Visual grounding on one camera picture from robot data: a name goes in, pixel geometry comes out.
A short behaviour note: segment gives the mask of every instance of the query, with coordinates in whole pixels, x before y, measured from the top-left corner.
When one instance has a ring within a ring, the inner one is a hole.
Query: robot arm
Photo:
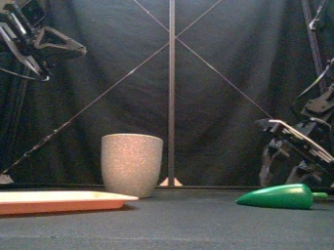
[[[86,47],[56,29],[43,26],[44,12],[36,0],[0,0],[0,34],[18,60],[48,80],[56,63],[82,57]]]

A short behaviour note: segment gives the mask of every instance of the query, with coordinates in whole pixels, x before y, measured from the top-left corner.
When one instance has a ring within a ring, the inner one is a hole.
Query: gray cup
[[[162,139],[142,134],[102,138],[102,178],[106,190],[147,198],[153,195],[162,165]]]

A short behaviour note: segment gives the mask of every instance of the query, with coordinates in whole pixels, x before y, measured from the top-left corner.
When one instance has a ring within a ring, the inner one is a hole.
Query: cable
[[[20,78],[23,78],[23,79],[26,79],[26,80],[31,80],[31,81],[47,82],[47,81],[50,80],[50,76],[46,76],[44,79],[38,79],[38,78],[34,78],[34,77],[22,75],[22,74],[19,74],[19,73],[16,73],[16,72],[14,72],[14,71],[11,71],[11,70],[3,68],[3,67],[0,67],[0,71],[6,72],[6,73],[8,73],[8,74],[11,74],[11,75],[14,75],[14,76],[16,76],[16,77],[20,77]]]

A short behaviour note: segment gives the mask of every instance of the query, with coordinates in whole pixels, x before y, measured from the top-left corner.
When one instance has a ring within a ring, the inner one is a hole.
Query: vertical pole
[[[170,0],[169,187],[175,186],[175,0]]]

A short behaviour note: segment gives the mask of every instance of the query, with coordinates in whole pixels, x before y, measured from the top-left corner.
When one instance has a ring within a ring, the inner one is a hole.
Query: black fabric
[[[177,1],[175,173],[185,185],[258,186],[270,137],[254,121],[270,114],[296,123],[292,102],[316,79],[304,8],[289,0],[215,3]],[[100,138],[143,133],[165,141],[165,180],[169,1],[60,0],[47,7],[48,25],[87,46],[87,55],[59,64],[48,83],[28,83],[12,161],[110,92],[11,175],[18,182],[100,184]]]

